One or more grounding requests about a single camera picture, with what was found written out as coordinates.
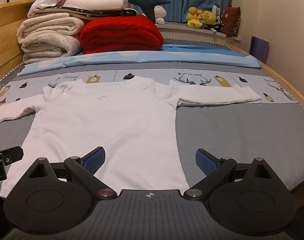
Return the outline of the red folded blanket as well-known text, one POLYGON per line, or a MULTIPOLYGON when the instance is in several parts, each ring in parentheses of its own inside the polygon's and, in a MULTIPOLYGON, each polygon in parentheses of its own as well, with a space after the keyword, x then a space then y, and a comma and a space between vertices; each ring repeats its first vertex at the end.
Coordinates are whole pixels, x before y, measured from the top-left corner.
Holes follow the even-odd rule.
POLYGON ((128 50, 160 50, 164 39, 156 25, 143 15, 91 20, 80 33, 83 54, 128 50))

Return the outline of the wooden bed frame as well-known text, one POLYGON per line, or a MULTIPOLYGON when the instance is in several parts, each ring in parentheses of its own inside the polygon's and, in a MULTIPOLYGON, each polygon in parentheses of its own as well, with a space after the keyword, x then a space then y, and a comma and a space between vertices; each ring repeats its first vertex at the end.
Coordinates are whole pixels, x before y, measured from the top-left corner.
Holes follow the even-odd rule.
POLYGON ((0 83, 23 61, 17 31, 34 0, 0 4, 0 83))

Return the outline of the dark patterned folded cloth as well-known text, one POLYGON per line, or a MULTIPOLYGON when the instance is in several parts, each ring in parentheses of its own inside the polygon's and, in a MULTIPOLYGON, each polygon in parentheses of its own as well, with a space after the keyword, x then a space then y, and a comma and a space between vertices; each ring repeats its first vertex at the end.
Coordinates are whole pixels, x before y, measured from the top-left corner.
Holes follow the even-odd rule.
POLYGON ((117 16, 137 16, 137 11, 135 9, 119 9, 119 10, 85 10, 77 9, 71 7, 47 7, 44 9, 36 9, 33 14, 34 17, 57 14, 57 13, 67 13, 72 17, 84 19, 84 20, 94 20, 103 17, 117 17, 117 16))

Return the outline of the cream folded blanket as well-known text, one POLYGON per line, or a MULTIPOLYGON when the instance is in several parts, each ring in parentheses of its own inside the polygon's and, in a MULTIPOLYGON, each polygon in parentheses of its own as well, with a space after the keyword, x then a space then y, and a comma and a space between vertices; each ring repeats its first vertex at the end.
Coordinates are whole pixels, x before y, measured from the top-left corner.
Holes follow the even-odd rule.
POLYGON ((17 42, 23 51, 23 63, 30 64, 81 52, 79 35, 85 22, 68 13, 55 13, 22 22, 17 42))

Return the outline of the purple box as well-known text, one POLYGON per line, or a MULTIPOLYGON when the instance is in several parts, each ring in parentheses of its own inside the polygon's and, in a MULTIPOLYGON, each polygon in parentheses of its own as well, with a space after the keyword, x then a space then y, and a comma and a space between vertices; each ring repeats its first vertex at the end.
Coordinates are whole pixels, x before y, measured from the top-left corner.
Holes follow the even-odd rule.
POLYGON ((269 42, 258 38, 256 36, 251 37, 251 44, 249 47, 249 54, 257 58, 263 63, 266 63, 269 52, 269 42))

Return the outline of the white long-sleeve shirt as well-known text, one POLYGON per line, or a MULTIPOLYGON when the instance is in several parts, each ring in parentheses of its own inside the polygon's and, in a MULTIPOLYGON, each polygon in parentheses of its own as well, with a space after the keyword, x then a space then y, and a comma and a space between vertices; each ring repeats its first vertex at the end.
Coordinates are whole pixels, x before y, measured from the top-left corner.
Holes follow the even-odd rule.
POLYGON ((176 141, 178 106, 260 100, 249 87, 168 85, 135 76, 122 82, 63 82, 0 106, 0 122, 35 114, 21 161, 10 166, 0 195, 7 197, 39 157, 61 162, 98 146, 106 159, 96 177, 116 192, 188 189, 176 141))

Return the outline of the light blue folded sheet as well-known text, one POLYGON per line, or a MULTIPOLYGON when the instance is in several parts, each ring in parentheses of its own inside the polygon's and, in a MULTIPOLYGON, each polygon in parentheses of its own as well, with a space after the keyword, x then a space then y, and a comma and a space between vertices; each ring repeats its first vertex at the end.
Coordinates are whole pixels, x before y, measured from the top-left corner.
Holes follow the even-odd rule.
POLYGON ((225 66, 260 68, 261 64, 252 55, 245 56, 235 51, 213 46, 189 46, 166 44, 160 50, 127 50, 59 57, 26 64, 17 76, 36 74, 61 68, 90 64, 123 64, 155 62, 208 63, 225 66))

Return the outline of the white plush toy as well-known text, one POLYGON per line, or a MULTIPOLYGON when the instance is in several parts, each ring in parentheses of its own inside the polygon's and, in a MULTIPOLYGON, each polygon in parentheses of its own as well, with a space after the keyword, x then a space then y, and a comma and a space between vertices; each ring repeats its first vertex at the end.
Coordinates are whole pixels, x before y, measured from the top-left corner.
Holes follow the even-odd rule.
POLYGON ((166 10, 164 9, 164 7, 157 5, 155 6, 154 12, 155 12, 156 24, 164 25, 165 24, 164 18, 166 16, 166 10))

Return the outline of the yellow plush toys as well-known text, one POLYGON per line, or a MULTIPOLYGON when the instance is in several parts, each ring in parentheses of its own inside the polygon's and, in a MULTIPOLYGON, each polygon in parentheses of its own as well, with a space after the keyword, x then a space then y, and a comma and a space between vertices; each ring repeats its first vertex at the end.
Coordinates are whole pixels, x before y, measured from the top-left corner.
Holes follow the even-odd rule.
POLYGON ((221 26, 220 18, 212 11, 190 7, 186 16, 187 26, 193 29, 216 31, 221 26))

